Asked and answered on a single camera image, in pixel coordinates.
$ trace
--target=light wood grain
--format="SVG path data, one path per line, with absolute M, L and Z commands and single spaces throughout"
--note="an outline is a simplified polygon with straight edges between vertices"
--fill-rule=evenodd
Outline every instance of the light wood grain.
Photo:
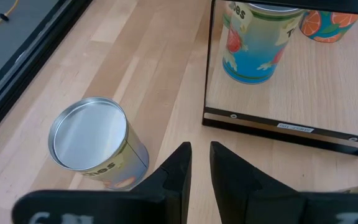
M 224 71 L 227 32 L 213 36 L 220 44 L 213 50 L 207 106 L 358 135 L 358 21 L 333 44 L 297 29 L 272 78 L 258 85 L 239 83 Z
M 0 124 L 0 223 L 9 223 L 14 202 L 33 190 L 103 189 L 100 182 L 57 166 L 48 155 L 53 120 L 87 96 L 112 98 L 124 108 L 149 150 L 148 175 L 180 143 L 192 143 L 188 223 L 220 223 L 209 172 L 211 141 L 298 190 L 358 185 L 358 157 L 201 125 L 209 12 L 207 0 L 92 2 Z M 221 28 L 213 35 L 220 37 Z M 212 45 L 218 44 L 214 39 Z M 352 49 L 358 50 L 358 44 Z

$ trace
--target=red fruit graphic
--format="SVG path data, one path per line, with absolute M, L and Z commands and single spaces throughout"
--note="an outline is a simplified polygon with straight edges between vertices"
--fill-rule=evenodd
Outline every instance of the red fruit graphic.
M 227 36 L 226 47 L 231 53 L 236 53 L 242 46 L 241 37 L 239 33 L 230 26 L 229 35 Z
M 273 64 L 278 63 L 278 61 L 280 61 L 280 59 L 281 59 L 281 56 L 283 56 L 283 53 L 284 53 L 284 47 L 279 52 L 277 52 L 276 56 L 274 56 L 272 63 Z

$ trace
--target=open tin can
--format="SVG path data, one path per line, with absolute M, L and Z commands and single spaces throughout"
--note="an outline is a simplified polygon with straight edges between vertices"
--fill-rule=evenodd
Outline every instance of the open tin can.
M 52 124 L 53 160 L 113 190 L 130 190 L 147 172 L 149 154 L 113 100 L 92 97 L 69 106 Z

